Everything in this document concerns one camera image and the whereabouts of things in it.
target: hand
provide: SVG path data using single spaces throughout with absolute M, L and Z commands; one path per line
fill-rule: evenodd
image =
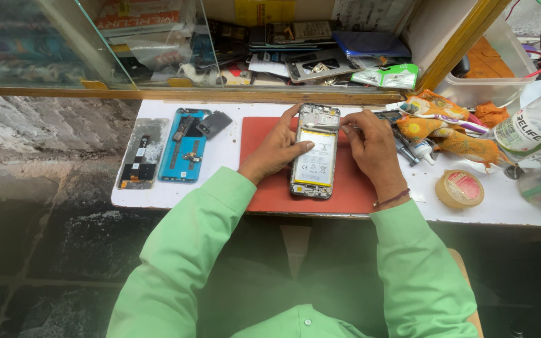
M 314 147 L 311 141 L 296 143 L 296 133 L 289 130 L 291 118 L 296 116 L 302 104 L 297 104 L 279 118 L 279 122 L 239 167 L 237 173 L 242 174 L 254 185 L 268 175 L 278 173 L 291 160 L 306 153 Z
M 340 122 L 342 131 L 352 146 L 352 156 L 360 170 L 368 176 L 379 202 L 387 201 L 406 190 L 408 184 L 402 176 L 395 150 L 394 134 L 387 120 L 380 120 L 370 110 L 346 115 Z M 353 126 L 362 130 L 358 132 Z M 384 210 L 408 201 L 404 196 L 396 201 L 382 204 Z

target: man's right hand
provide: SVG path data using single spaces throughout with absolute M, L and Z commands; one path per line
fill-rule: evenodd
M 350 140 L 352 156 L 375 186 L 379 202 L 394 198 L 406 190 L 408 184 L 400 170 L 389 122 L 380 120 L 370 110 L 364 110 L 346 115 L 340 124 Z M 409 196 L 403 196 L 379 207 L 380 210 L 388 209 L 409 199 Z

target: blue phone back cover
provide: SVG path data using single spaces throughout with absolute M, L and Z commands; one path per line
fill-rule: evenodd
M 183 155 L 195 152 L 197 157 L 202 157 L 204 146 L 206 145 L 206 137 L 198 131 L 195 126 L 197 126 L 206 115 L 211 113 L 212 112 L 209 110 L 185 108 L 179 108 L 176 111 L 173 119 L 173 126 L 171 127 L 170 135 L 168 136 L 166 149 L 164 150 L 164 156 L 162 157 L 162 165 L 158 171 L 158 179 L 162 181 L 197 181 L 201 162 L 192 162 L 184 159 Z M 177 148 L 177 143 L 173 141 L 173 135 L 178 129 L 181 118 L 189 115 L 193 116 L 196 120 L 193 121 L 191 127 L 181 138 Z
M 332 36 L 351 57 L 410 57 L 410 50 L 391 33 L 335 31 Z

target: workbench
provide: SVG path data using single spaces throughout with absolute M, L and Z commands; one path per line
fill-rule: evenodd
M 156 181 L 152 189 L 112 189 L 112 204 L 124 207 L 171 209 L 189 191 L 199 188 L 221 165 L 237 170 L 241 145 L 241 123 L 244 117 L 279 117 L 290 105 L 278 104 L 187 104 L 163 100 L 143 100 L 137 118 L 170 119 L 178 108 L 199 108 L 225 112 L 233 123 L 206 142 L 198 181 L 194 183 Z M 361 111 L 362 107 L 337 107 L 342 117 Z M 425 219 L 454 223 L 478 223 L 499 225 L 541 226 L 541 209 L 526 202 L 519 194 L 516 181 L 504 172 L 492 174 L 474 171 L 463 158 L 441 153 L 434 166 L 425 161 L 410 167 L 409 162 L 398 155 L 402 173 L 408 182 L 410 196 Z M 441 203 L 435 194 L 435 183 L 444 170 L 462 169 L 473 173 L 482 183 L 485 198 L 481 204 L 469 209 L 452 209 Z M 368 214 L 356 213 L 299 213 L 309 217 L 369 218 Z

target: bottle label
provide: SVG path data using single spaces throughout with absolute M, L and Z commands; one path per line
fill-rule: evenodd
M 494 135 L 502 148 L 516 156 L 527 156 L 541 149 L 541 132 L 525 119 L 523 110 L 498 124 Z

